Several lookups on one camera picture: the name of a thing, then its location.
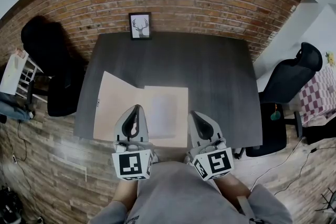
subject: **blue jeans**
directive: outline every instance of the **blue jeans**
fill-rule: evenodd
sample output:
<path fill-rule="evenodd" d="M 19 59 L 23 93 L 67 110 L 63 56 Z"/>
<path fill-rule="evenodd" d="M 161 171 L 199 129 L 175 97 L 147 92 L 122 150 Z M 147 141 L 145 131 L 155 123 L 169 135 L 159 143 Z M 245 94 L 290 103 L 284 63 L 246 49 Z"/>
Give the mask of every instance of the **blue jeans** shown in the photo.
<path fill-rule="evenodd" d="M 0 92 L 0 114 L 14 120 L 30 120 L 29 112 L 21 108 L 15 96 Z"/>

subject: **chair backrest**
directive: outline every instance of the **chair backrest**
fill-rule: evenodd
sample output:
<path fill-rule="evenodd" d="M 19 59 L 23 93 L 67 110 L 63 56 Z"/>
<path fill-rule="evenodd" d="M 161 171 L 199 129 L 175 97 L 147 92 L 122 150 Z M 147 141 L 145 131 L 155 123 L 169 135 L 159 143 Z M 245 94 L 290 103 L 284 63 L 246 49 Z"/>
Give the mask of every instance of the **chair backrest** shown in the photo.
<path fill-rule="evenodd" d="M 295 59 L 284 60 L 274 69 L 265 89 L 259 94 L 261 103 L 288 103 L 322 68 L 322 55 L 312 44 L 303 42 Z"/>
<path fill-rule="evenodd" d="M 60 23 L 48 23 L 36 16 L 23 27 L 21 40 L 25 51 L 48 76 L 67 69 L 71 58 Z"/>

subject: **deer picture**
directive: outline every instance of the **deer picture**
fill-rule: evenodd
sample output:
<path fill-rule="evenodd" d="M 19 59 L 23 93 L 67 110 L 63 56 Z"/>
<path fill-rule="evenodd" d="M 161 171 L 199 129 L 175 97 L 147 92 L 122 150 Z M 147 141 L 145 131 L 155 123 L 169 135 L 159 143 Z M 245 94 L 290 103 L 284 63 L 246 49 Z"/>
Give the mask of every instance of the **deer picture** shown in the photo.
<path fill-rule="evenodd" d="M 142 30 L 145 29 L 145 28 L 147 28 L 148 25 L 149 25 L 149 24 L 148 24 L 148 21 L 147 21 L 146 19 L 144 19 L 144 21 L 145 21 L 145 26 L 142 26 L 142 25 L 141 25 L 141 27 L 139 28 L 138 26 L 135 25 L 135 20 L 136 20 L 136 19 L 134 19 L 134 20 L 132 21 L 132 26 L 134 27 L 135 30 L 137 30 L 137 31 L 139 32 L 139 37 L 149 37 L 149 36 L 146 36 L 146 35 L 144 35 L 144 34 L 142 33 Z"/>

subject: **open beige folder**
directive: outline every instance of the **open beige folder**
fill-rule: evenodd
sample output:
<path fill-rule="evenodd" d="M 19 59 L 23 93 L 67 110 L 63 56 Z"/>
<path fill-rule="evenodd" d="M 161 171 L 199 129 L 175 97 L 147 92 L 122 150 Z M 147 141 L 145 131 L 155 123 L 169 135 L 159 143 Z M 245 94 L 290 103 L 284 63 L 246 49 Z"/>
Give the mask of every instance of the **open beige folder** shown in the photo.
<path fill-rule="evenodd" d="M 155 146 L 187 147 L 188 88 L 136 88 L 104 72 L 98 94 L 93 138 L 114 141 L 114 126 L 130 107 L 145 111 L 149 142 Z"/>

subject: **black table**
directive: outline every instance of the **black table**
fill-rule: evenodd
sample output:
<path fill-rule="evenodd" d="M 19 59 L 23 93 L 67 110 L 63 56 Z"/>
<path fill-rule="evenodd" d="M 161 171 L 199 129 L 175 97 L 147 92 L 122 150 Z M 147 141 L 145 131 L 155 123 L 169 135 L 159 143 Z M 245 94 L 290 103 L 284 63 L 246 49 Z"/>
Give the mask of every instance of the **black table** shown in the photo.
<path fill-rule="evenodd" d="M 243 40 L 186 33 L 133 41 L 129 33 L 100 35 L 79 98 L 77 136 L 93 139 L 104 71 L 138 88 L 188 87 L 188 109 L 218 122 L 227 146 L 262 144 L 257 83 Z"/>

